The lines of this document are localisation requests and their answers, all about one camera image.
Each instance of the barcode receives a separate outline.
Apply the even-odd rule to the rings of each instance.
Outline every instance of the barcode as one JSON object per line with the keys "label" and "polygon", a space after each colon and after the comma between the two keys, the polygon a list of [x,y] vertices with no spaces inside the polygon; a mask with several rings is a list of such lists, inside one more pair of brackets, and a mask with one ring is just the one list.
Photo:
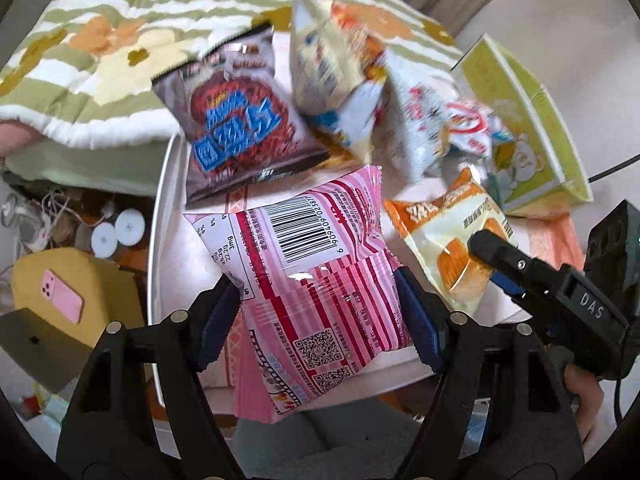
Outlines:
{"label": "barcode", "polygon": [[324,219],[318,215],[320,210],[316,212],[306,196],[290,198],[264,209],[288,264],[335,247],[335,235],[325,228]]}

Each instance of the pink phone case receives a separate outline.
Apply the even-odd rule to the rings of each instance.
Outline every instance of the pink phone case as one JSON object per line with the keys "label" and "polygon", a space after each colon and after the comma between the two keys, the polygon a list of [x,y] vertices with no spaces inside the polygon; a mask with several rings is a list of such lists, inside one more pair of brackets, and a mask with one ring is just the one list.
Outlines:
{"label": "pink phone case", "polygon": [[42,295],[72,323],[80,322],[82,296],[63,282],[49,269],[44,271]]}

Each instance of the finger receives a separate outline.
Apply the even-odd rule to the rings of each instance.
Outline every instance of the finger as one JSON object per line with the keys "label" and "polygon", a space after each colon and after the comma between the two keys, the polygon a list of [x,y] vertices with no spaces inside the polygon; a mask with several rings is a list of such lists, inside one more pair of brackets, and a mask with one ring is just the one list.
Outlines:
{"label": "finger", "polygon": [[575,423],[580,438],[584,441],[595,424],[604,393],[593,374],[574,364],[568,364],[565,368],[564,384],[571,393],[580,397],[580,408],[575,413]]}

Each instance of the floral blanket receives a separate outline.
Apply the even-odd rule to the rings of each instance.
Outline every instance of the floral blanket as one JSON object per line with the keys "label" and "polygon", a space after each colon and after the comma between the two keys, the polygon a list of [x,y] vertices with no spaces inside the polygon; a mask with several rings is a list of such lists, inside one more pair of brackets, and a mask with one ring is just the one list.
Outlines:
{"label": "floral blanket", "polygon": [[[437,22],[401,0],[341,0],[398,56],[449,78],[460,58]],[[0,72],[0,121],[72,148],[168,139],[180,128],[151,78],[265,18],[289,30],[292,0],[53,0]]]}

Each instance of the qr code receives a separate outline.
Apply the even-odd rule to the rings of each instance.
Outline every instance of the qr code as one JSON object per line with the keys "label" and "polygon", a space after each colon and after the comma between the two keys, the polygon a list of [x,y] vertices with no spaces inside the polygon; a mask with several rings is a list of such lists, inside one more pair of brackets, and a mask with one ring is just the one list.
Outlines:
{"label": "qr code", "polygon": [[348,366],[343,366],[342,368],[338,368],[332,372],[314,376],[314,382],[322,393],[327,393],[331,388],[335,388],[347,377],[351,377],[351,375],[353,374],[351,373],[350,368]]}
{"label": "qr code", "polygon": [[322,365],[342,361],[344,356],[335,339],[334,330],[327,328],[309,337],[293,342],[298,350],[302,362],[308,370]]}

